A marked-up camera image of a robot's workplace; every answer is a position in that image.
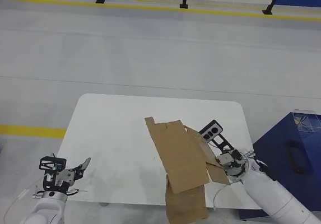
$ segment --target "yellow floor line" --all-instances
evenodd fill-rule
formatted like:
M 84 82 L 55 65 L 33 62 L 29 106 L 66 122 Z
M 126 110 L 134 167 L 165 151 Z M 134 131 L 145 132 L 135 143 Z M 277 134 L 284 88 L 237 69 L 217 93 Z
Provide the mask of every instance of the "yellow floor line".
M 91 6 L 91 7 L 104 7 L 104 8 L 125 8 L 130 10 L 157 10 L 157 11 L 175 11 L 175 12 L 187 12 L 187 13 L 202 13 L 213 15 L 228 15 L 228 16 L 241 16 L 241 17 L 255 17 L 255 18 L 271 18 L 280 20 L 301 20 L 301 21 L 314 21 L 321 22 L 321 17 L 302 17 L 302 16 L 285 16 L 285 15 L 264 15 L 259 13 L 249 12 L 227 12 L 216 10 L 203 10 L 203 9 L 183 9 L 183 8 L 171 8 L 160 6 L 138 6 L 138 5 L 124 5 L 124 4 L 97 4 L 89 2 L 67 2 L 57 0 L 15 0 L 19 2 L 30 3 L 47 3 L 47 4 L 64 4 L 69 6 Z
M 157 3 L 157 4 L 175 4 L 179 5 L 179 2 L 167 2 L 167 1 L 153 1 L 153 0 L 136 0 L 136 2 L 143 3 Z M 211 4 L 211 3 L 188 3 L 189 6 L 204 6 L 204 7 L 216 7 L 216 8 L 235 8 L 242 10 L 256 10 L 262 11 L 264 7 L 253 7 L 253 6 L 231 6 L 231 5 L 221 5 L 221 4 Z M 288 12 L 288 13 L 308 13 L 308 14 L 317 14 L 321 15 L 321 11 L 311 11 L 311 10 L 282 10 L 275 8 L 272 9 L 272 12 Z
M 41 138 L 63 138 L 65 129 L 0 124 L 0 134 Z

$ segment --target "black cable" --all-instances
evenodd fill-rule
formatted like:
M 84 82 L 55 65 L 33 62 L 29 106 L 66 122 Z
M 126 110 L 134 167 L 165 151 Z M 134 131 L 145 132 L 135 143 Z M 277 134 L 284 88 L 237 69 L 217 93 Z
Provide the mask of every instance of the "black cable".
M 75 194 L 77 194 L 78 192 L 74 192 L 74 193 L 72 193 L 72 194 L 67 194 L 67 196 L 72 196 L 72 195 L 75 195 Z

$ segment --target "cardboard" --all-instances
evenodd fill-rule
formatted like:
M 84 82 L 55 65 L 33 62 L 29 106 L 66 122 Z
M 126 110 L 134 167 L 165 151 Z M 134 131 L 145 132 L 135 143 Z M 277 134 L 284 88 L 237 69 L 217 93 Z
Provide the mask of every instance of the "cardboard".
M 166 214 L 170 224 L 188 224 L 208 217 L 204 184 L 230 185 L 223 167 L 203 137 L 180 120 L 155 124 L 145 118 L 167 175 Z
M 200 146 L 180 120 L 160 124 L 153 118 L 145 121 L 175 194 L 209 183 Z
M 205 206 L 204 185 L 174 194 L 169 177 L 166 179 L 166 215 L 170 224 L 192 223 L 209 217 Z

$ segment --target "brown cardboard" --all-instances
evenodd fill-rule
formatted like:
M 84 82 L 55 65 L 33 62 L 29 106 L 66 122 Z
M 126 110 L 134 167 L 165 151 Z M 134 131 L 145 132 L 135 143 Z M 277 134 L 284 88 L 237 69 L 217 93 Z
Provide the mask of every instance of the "brown cardboard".
M 200 153 L 206 162 L 206 169 L 211 177 L 211 180 L 220 184 L 230 185 L 224 168 L 217 162 L 214 153 L 212 152 L 210 146 L 206 143 L 205 139 L 196 130 L 193 130 L 189 127 L 186 128 L 188 134 L 190 134 L 200 145 Z
M 192 223 L 207 218 L 204 185 L 174 194 L 166 178 L 166 215 L 170 224 Z
M 209 183 L 200 146 L 180 120 L 159 124 L 153 118 L 145 121 L 175 194 Z
M 223 167 L 198 134 L 180 120 L 146 124 L 167 175 L 166 214 L 170 224 L 188 224 L 208 217 L 204 184 L 209 177 L 217 183 L 230 184 Z

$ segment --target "white table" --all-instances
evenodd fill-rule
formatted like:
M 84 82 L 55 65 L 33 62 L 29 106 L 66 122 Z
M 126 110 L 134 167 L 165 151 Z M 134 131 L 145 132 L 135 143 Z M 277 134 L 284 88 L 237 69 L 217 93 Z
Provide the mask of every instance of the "white table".
M 69 200 L 165 205 L 166 173 L 144 118 L 156 123 L 181 120 L 200 130 L 212 119 L 237 149 L 253 150 L 242 107 L 237 102 L 85 94 L 80 97 L 58 157 L 75 167 L 91 157 L 75 188 L 87 190 Z M 222 184 L 208 183 L 206 206 Z M 259 209 L 241 183 L 222 190 L 218 208 Z

